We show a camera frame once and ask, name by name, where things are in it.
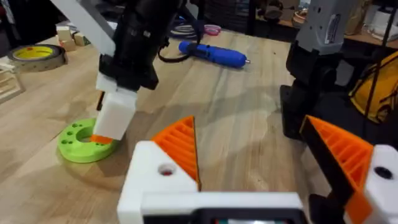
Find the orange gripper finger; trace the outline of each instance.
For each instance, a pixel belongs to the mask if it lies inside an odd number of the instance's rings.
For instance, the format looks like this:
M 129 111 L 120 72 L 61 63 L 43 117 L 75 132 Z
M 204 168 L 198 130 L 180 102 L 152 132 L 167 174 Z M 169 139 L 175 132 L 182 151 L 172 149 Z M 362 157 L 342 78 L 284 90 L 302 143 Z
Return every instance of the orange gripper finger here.
M 112 142 L 112 140 L 113 139 L 111 139 L 111 138 L 104 137 L 104 136 L 99 136 L 99 135 L 96 135 L 96 134 L 93 134 L 90 137 L 90 141 L 97 142 L 97 143 L 100 143 L 100 144 L 109 144 L 109 143 Z

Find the label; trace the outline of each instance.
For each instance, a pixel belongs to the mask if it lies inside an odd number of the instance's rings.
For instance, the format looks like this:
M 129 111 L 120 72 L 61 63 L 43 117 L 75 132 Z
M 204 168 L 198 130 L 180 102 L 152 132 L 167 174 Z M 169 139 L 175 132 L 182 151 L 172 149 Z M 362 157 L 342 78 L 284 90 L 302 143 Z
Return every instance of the label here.
M 333 14 L 330 17 L 328 29 L 325 36 L 325 44 L 332 44 L 335 42 L 338 24 L 340 23 L 340 14 Z

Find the green 3d-printed ring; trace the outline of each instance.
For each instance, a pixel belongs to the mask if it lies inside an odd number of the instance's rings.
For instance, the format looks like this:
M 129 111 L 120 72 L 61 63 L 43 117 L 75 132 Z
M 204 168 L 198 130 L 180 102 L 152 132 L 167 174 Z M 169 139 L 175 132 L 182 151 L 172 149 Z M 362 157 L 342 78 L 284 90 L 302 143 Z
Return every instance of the green 3d-printed ring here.
M 93 134 L 95 118 L 76 121 L 65 128 L 58 137 L 61 155 L 72 162 L 89 163 L 110 155 L 117 141 L 99 144 L 88 140 Z

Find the cable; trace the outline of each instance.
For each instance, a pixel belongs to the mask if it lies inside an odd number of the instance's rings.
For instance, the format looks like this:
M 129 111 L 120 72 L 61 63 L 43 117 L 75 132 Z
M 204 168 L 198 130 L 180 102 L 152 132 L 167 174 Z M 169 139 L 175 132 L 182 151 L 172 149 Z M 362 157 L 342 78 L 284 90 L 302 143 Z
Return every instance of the cable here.
M 187 7 L 186 6 L 183 6 L 182 8 L 181 8 L 181 10 L 179 10 L 179 13 L 182 15 L 182 17 L 185 19 L 185 21 L 187 22 L 187 23 L 185 23 L 184 22 L 184 24 L 186 25 L 186 24 L 191 24 L 191 26 L 192 26 L 192 28 L 193 28 L 193 30 L 195 31 L 195 34 L 196 34 L 196 40 L 197 40 L 197 45 L 199 45 L 200 44 L 200 41 L 201 41 L 201 38 L 202 38 L 202 36 L 203 36 L 203 24 L 201 23 L 201 22 L 199 22 L 199 21 L 197 21 L 195 18 L 194 18 L 194 16 L 190 13 L 190 11 L 187 9 Z M 161 56 L 161 54 L 160 54 L 160 51 L 164 48 L 164 47 L 161 47 L 160 49 L 159 49 L 159 51 L 158 51 L 158 53 L 157 53 L 157 56 L 159 57 L 159 59 L 161 60 L 161 61 L 163 61 L 163 62 L 165 62 L 165 63 L 178 63 L 178 62 L 182 62 L 182 61 L 184 61 L 184 60 L 186 60 L 186 59 L 188 59 L 189 57 L 191 57 L 191 54 L 186 54 L 186 55 L 184 55 L 184 56 L 182 56 L 182 57 L 179 57 L 179 58 L 165 58 L 165 57 L 163 57 L 163 56 Z
M 364 114 L 364 119 L 363 119 L 363 123 L 362 123 L 362 136 L 363 136 L 363 138 L 366 138 L 366 134 L 367 134 L 366 133 L 366 124 L 368 123 L 369 110 L 370 110 L 370 107 L 371 107 L 374 90 L 376 88 L 377 79 L 379 78 L 381 62 L 382 62 L 381 56 L 384 55 L 384 52 L 386 51 L 386 48 L 387 48 L 387 39 L 390 36 L 390 30 L 391 30 L 392 22 L 394 21 L 395 14 L 397 12 L 398 0 L 395 0 L 394 3 L 395 3 L 394 7 L 392 9 L 391 15 L 390 15 L 389 20 L 388 20 L 386 33 L 384 33 L 383 41 L 382 41 L 382 44 L 381 44 L 381 49 L 380 49 L 381 52 L 379 54 L 380 58 L 377 59 L 376 71 L 375 71 L 373 82 L 372 82 L 371 89 L 370 89 L 370 92 L 369 92 L 368 102 L 366 103 L 365 114 Z

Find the tape roll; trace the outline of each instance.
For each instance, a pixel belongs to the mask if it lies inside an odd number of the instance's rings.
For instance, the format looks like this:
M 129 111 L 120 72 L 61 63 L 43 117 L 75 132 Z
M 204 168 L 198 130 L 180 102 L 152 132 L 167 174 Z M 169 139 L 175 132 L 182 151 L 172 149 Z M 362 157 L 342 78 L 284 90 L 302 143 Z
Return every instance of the tape roll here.
M 18 47 L 8 53 L 8 59 L 20 72 L 47 71 L 67 62 L 65 49 L 50 44 Z

